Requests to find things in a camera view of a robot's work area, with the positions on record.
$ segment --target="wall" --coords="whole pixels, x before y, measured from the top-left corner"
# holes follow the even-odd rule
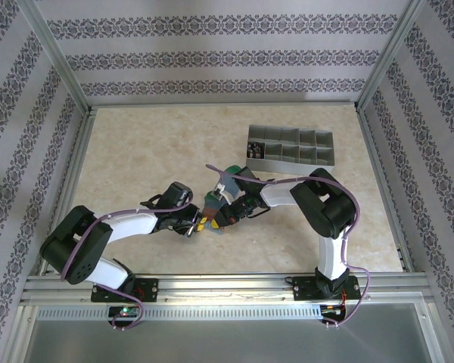
[[[365,116],[454,348],[454,0],[424,6]]]
[[[81,119],[18,6],[0,0],[0,359]]]
[[[355,101],[406,0],[43,0],[91,104]]]

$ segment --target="gray sorting tray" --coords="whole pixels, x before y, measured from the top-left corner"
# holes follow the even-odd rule
[[[308,175],[320,167],[330,172],[334,167],[333,133],[250,125],[246,166],[258,172],[295,175]]]

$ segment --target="marble floor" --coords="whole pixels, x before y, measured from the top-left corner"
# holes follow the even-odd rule
[[[350,236],[348,261],[371,271],[402,271],[353,105],[100,109],[73,205],[84,204],[100,214],[137,207],[178,181],[194,191],[194,203],[201,208],[204,195],[218,180],[205,164],[220,169],[245,165],[251,124],[332,131],[332,174],[362,208]],[[213,274],[313,271],[318,253],[317,235],[301,211],[280,206],[226,228],[223,235],[202,231],[187,239],[162,231],[110,244],[104,257],[116,258],[138,273]]]

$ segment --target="black mounting plate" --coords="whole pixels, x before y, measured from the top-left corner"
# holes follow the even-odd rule
[[[132,295],[144,303],[155,303],[158,296],[157,278],[136,278]],[[131,303],[130,299],[94,286],[91,293],[93,303]]]
[[[294,301],[314,301],[314,300],[326,300],[319,288],[316,286],[316,277],[314,276],[296,276],[292,278],[290,284],[294,289]],[[341,300],[341,291],[345,290],[347,293],[348,300],[358,300],[362,297],[360,293],[360,287],[358,284],[358,278],[356,276],[348,276],[348,279],[342,285],[338,295],[334,295],[332,300]]]

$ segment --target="damask pattern wall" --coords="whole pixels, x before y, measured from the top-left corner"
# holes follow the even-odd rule
[[[0,360],[81,120],[17,4],[0,0]]]
[[[424,6],[365,116],[454,348],[454,1]]]
[[[89,102],[355,101],[406,0],[41,0]]]

